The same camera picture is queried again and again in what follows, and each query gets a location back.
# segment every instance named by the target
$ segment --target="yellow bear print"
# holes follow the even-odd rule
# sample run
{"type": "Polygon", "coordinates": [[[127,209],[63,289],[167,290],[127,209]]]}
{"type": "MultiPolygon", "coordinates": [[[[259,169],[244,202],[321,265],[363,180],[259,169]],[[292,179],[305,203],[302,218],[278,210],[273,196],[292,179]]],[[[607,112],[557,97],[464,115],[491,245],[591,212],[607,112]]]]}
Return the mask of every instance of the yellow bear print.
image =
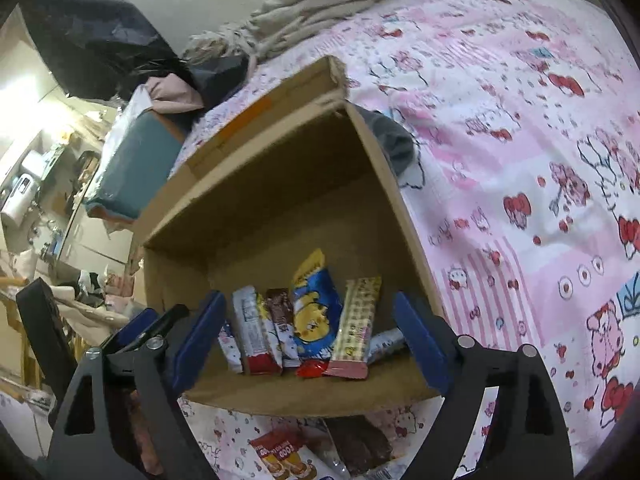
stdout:
{"type": "Polygon", "coordinates": [[[294,333],[305,343],[318,341],[329,333],[326,307],[316,303],[319,297],[318,292],[310,292],[300,296],[296,301],[296,312],[293,317],[294,333]]]}

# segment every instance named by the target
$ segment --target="blue snack package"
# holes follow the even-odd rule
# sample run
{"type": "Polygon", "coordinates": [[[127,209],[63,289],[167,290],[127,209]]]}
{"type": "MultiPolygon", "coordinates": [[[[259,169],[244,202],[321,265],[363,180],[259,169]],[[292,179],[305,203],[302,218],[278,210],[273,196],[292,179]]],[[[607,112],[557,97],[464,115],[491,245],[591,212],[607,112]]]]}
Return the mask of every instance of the blue snack package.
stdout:
{"type": "Polygon", "coordinates": [[[340,326],[342,301],[320,249],[293,275],[291,300],[293,337],[300,359],[330,359],[340,326]]]}

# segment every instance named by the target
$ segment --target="bed sheet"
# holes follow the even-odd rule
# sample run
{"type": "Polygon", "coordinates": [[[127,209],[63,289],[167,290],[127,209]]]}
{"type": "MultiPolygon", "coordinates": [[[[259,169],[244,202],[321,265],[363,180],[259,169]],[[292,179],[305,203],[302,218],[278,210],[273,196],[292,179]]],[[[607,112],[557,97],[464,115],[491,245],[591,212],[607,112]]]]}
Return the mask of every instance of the bed sheet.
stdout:
{"type": "Polygon", "coordinates": [[[399,183],[453,330],[540,349],[580,470],[640,377],[640,76],[616,27],[583,0],[385,0],[258,67],[174,169],[327,54],[414,136],[399,183]]]}

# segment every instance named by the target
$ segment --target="cardboard box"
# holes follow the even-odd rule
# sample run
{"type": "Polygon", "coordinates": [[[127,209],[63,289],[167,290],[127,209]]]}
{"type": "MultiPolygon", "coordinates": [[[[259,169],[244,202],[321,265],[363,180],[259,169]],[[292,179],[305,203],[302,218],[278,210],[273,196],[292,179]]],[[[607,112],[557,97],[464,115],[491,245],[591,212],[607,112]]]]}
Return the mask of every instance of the cardboard box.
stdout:
{"type": "MultiPolygon", "coordinates": [[[[147,303],[195,308],[221,290],[289,286],[321,248],[338,292],[380,275],[374,331],[394,326],[397,290],[427,295],[431,275],[385,155],[345,101],[344,72],[326,57],[284,81],[201,147],[135,225],[145,247],[147,303]]],[[[374,364],[365,381],[237,375],[216,346],[193,390],[196,402],[245,413],[337,416],[436,395],[408,352],[374,364]]]]}

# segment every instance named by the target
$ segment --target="silver bolt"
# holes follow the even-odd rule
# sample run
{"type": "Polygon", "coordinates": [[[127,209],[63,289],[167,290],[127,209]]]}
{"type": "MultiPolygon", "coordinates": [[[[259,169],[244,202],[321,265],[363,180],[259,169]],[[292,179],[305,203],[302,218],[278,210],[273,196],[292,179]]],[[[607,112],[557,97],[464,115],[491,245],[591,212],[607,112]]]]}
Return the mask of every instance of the silver bolt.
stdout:
{"type": "Polygon", "coordinates": [[[538,351],[533,345],[524,345],[522,347],[522,353],[527,357],[535,357],[538,354],[538,351]]]}
{"type": "Polygon", "coordinates": [[[95,359],[100,355],[100,349],[98,347],[89,348],[84,355],[86,355],[89,359],[95,359]]]}
{"type": "Polygon", "coordinates": [[[458,344],[462,346],[462,348],[471,348],[473,345],[476,344],[476,342],[469,335],[461,335],[458,338],[458,344]]]}
{"type": "Polygon", "coordinates": [[[164,344],[164,339],[162,339],[162,336],[156,335],[146,342],[146,347],[151,350],[158,350],[163,344],[164,344]]]}

